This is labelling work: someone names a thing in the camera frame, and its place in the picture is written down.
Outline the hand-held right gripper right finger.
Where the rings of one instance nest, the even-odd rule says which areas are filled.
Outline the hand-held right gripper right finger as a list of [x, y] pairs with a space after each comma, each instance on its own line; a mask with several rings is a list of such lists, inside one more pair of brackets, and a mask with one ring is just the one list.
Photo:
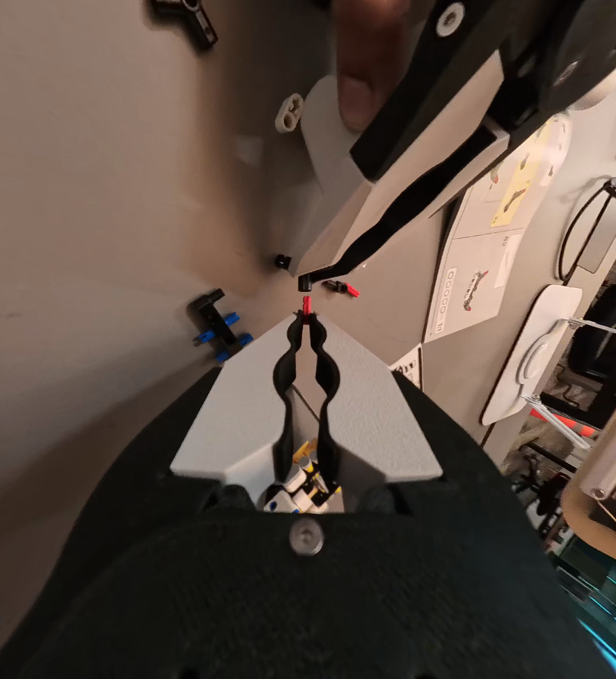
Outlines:
[[318, 463], [325, 481], [341, 488], [352, 513], [369, 491], [391, 484], [438, 480], [443, 471], [402, 387], [405, 377], [322, 314], [312, 314], [315, 381], [320, 408]]

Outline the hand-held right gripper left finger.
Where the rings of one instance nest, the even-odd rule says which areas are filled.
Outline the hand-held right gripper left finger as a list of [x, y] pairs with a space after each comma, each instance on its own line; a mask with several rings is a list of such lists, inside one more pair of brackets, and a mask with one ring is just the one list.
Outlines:
[[286, 480], [302, 335], [303, 315], [291, 314], [220, 368], [171, 462], [174, 475], [240, 486], [253, 503]]

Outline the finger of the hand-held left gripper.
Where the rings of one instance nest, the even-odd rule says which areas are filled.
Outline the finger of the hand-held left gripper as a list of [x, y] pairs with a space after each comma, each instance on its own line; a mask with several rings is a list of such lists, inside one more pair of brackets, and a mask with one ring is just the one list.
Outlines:
[[321, 197], [296, 233], [296, 276], [337, 263], [412, 182], [448, 159], [478, 130], [503, 80], [496, 50], [379, 180], [366, 179], [350, 155], [364, 136], [343, 125], [336, 77], [317, 81], [300, 125]]
[[496, 163], [509, 142], [509, 138], [469, 138], [446, 160], [412, 182], [336, 263], [306, 273], [313, 285], [352, 272], [424, 210], [431, 208], [431, 214], [435, 213]]

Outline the lego helicopter model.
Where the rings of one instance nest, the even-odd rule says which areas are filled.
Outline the lego helicopter model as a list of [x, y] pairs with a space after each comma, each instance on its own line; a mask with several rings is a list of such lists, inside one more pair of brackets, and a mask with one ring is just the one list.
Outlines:
[[262, 510], [265, 513], [325, 514], [343, 513], [341, 487], [326, 481], [318, 462], [318, 439], [306, 440], [292, 457], [285, 482], [267, 488]]

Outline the black lego beam blue pins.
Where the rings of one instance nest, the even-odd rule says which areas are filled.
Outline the black lego beam blue pins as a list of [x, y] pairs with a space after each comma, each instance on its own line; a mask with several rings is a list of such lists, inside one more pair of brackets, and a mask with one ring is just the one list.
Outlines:
[[219, 365], [227, 362], [254, 340], [250, 333], [235, 335], [233, 332], [233, 326], [240, 321], [236, 312], [221, 315], [216, 303], [224, 296], [224, 291], [217, 288], [198, 296], [186, 307], [188, 318], [198, 328], [202, 328], [202, 331], [193, 338], [193, 346], [212, 344], [216, 351], [215, 360]]

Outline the lego instruction booklet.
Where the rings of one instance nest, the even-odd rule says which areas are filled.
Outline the lego instruction booklet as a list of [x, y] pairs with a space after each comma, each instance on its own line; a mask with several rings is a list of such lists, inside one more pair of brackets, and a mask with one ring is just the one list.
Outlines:
[[439, 258], [423, 343], [498, 315], [524, 234], [567, 156], [570, 115], [556, 114], [469, 187]]

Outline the white short lego liftarm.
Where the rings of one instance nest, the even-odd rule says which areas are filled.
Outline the white short lego liftarm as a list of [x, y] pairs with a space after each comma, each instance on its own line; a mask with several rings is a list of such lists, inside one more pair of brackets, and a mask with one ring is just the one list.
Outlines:
[[295, 92], [284, 99], [275, 116], [275, 129], [280, 134], [294, 132], [302, 117], [304, 107], [303, 97]]

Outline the person's left hand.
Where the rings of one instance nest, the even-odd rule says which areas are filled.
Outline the person's left hand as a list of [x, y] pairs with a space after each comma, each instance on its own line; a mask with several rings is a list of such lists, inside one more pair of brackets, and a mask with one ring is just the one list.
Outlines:
[[338, 108], [361, 133], [395, 90], [408, 63], [412, 29], [435, 1], [332, 1]]

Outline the zebra striped sticker sheet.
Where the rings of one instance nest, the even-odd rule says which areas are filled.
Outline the zebra striped sticker sheet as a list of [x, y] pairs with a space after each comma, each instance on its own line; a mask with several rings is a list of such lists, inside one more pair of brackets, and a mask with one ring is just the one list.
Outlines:
[[423, 390], [423, 344], [416, 344], [401, 358], [390, 364], [389, 369], [400, 373], [418, 389]]

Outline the white tablet stand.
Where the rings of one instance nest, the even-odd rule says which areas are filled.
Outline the white tablet stand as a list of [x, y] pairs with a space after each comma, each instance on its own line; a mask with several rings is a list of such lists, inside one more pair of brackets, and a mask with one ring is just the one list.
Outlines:
[[539, 294], [482, 411], [483, 426], [513, 416], [528, 405], [573, 446], [584, 452], [591, 449], [590, 441], [556, 417], [534, 391], [566, 331], [592, 327], [616, 335], [614, 328], [574, 316], [582, 294], [582, 289], [560, 284], [550, 284]]

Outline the tablet in tan case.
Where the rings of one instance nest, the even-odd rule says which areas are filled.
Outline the tablet in tan case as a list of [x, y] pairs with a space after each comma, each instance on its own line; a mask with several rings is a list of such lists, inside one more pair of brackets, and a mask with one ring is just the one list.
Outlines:
[[616, 492], [616, 411], [561, 498], [575, 536], [616, 560], [616, 518], [605, 505]]

